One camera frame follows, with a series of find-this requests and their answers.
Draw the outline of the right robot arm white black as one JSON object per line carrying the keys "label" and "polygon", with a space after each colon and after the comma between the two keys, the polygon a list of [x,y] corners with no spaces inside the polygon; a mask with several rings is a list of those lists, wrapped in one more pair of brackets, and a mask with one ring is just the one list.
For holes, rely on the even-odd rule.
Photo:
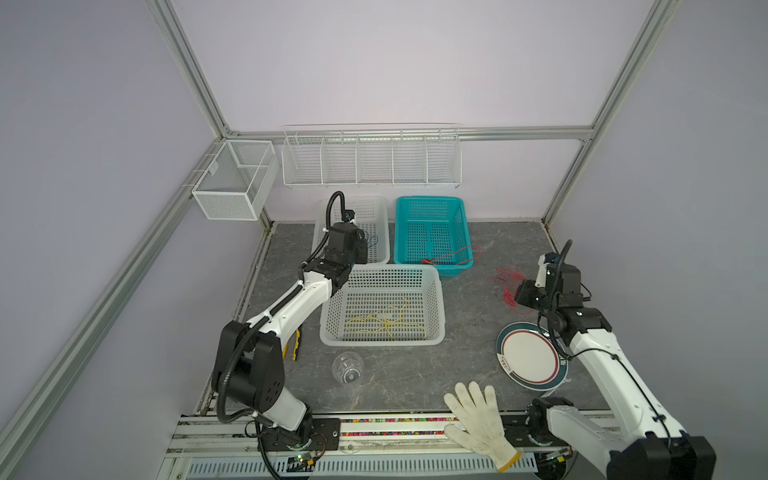
{"label": "right robot arm white black", "polygon": [[584,365],[619,430],[597,425],[570,401],[555,397],[528,408],[529,432],[536,440],[564,441],[607,479],[712,478],[714,447],[690,435],[662,406],[627,360],[605,316],[586,306],[581,272],[566,261],[569,250],[542,255],[536,278],[523,281],[515,300],[545,318],[560,359]]}

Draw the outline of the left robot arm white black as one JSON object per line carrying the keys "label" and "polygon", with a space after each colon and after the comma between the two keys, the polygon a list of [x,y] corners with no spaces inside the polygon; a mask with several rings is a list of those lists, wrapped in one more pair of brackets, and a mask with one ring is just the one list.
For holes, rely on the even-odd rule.
{"label": "left robot arm white black", "polygon": [[283,351],[309,315],[345,285],[353,267],[367,262],[366,234],[355,218],[344,193],[334,192],[326,205],[323,238],[298,267],[292,288],[250,320],[231,321],[222,329],[211,375],[220,423],[248,416],[293,446],[311,441],[312,413],[285,386]]}

